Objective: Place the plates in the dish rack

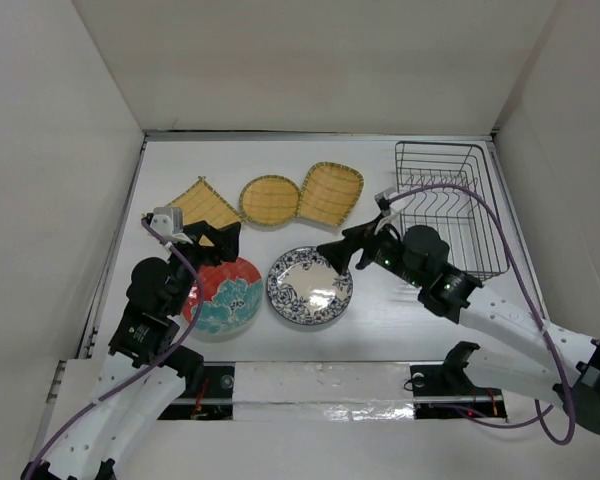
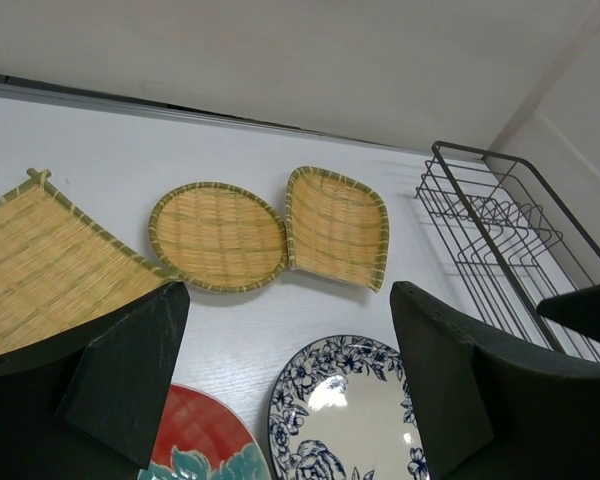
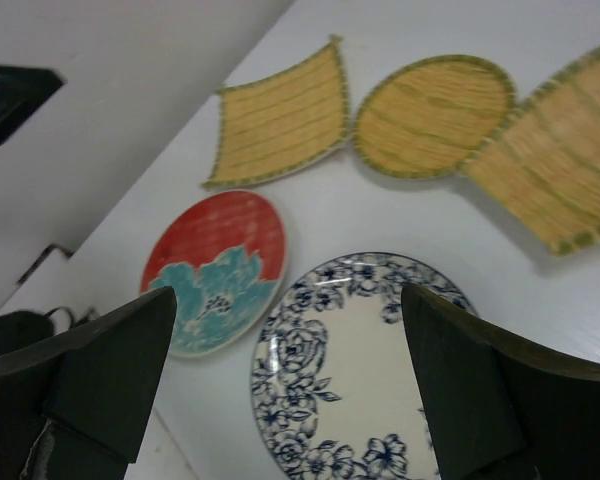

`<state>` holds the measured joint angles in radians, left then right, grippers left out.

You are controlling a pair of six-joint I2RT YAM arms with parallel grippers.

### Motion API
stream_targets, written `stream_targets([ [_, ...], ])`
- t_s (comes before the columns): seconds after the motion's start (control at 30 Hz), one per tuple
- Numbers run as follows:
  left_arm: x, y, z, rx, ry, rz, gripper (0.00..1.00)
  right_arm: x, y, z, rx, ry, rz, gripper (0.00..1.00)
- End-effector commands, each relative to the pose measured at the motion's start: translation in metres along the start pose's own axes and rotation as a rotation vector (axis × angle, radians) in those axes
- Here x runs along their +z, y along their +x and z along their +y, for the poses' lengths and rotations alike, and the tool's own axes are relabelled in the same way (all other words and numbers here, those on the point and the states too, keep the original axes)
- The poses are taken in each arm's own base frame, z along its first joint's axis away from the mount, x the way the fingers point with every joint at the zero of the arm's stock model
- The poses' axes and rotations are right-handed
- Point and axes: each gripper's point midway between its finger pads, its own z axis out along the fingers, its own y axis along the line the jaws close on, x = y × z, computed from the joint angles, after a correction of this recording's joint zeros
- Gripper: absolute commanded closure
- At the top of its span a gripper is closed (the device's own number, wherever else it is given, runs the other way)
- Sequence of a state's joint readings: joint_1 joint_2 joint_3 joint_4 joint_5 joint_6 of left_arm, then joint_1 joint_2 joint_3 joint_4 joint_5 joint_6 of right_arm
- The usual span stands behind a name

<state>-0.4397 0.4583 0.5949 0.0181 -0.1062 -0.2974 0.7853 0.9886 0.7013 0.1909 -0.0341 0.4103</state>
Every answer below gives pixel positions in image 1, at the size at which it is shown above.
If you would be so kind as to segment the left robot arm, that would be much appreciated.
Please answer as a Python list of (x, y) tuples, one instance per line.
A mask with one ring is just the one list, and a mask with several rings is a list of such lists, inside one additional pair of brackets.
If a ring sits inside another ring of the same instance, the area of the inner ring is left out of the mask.
[(169, 258), (146, 258), (134, 267), (90, 401), (52, 435), (23, 478), (115, 478), (164, 410), (202, 387), (204, 358), (183, 346), (188, 333), (173, 318), (190, 291), (204, 300), (201, 267), (237, 259), (241, 225), (201, 221), (156, 231), (158, 219), (148, 215), (142, 225)]

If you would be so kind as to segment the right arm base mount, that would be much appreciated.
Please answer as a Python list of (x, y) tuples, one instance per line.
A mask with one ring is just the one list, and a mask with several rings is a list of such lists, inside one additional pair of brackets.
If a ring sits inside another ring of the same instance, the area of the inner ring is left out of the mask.
[(480, 347), (459, 342), (442, 362), (412, 364), (403, 389), (412, 394), (416, 420), (502, 419), (502, 391), (476, 387), (465, 374), (470, 355)]

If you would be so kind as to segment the red teal floral plate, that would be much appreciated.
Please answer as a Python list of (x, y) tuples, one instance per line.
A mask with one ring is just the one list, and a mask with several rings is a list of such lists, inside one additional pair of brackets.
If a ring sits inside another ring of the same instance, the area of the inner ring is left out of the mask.
[(238, 257), (235, 262), (203, 266), (201, 314), (189, 336), (201, 341), (224, 341), (240, 335), (254, 322), (264, 297), (258, 269)]

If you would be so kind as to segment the blue white floral plate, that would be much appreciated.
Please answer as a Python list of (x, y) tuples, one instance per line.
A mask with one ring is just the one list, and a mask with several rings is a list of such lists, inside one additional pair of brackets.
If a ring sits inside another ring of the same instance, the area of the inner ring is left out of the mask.
[(301, 326), (335, 321), (353, 296), (349, 270), (338, 274), (315, 247), (289, 250), (278, 257), (266, 277), (266, 292), (274, 310)]

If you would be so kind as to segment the scoop-shaped bamboo tray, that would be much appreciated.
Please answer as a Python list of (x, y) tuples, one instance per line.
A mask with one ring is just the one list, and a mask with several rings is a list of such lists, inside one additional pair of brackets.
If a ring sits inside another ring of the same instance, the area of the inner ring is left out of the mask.
[(316, 163), (303, 181), (296, 216), (340, 227), (356, 205), (363, 187), (364, 178), (357, 170), (333, 162)]

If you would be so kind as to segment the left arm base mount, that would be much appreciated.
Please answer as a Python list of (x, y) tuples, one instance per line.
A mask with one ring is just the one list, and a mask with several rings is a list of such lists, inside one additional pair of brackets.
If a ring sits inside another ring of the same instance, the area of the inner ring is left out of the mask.
[(233, 419), (235, 363), (207, 363), (199, 380), (158, 417), (164, 421), (228, 421)]

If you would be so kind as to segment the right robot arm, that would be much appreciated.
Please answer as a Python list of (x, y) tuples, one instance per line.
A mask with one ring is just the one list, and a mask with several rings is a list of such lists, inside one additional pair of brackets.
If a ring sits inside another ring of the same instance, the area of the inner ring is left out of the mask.
[(359, 270), (375, 263), (418, 288), (426, 310), (481, 332), (514, 350), (509, 356), (475, 342), (458, 343), (445, 357), (442, 381), (454, 393), (496, 388), (540, 400), (573, 414), (600, 435), (600, 339), (570, 331), (522, 310), (448, 261), (449, 246), (424, 225), (399, 236), (375, 223), (352, 227), (318, 252), (344, 273), (352, 255)]

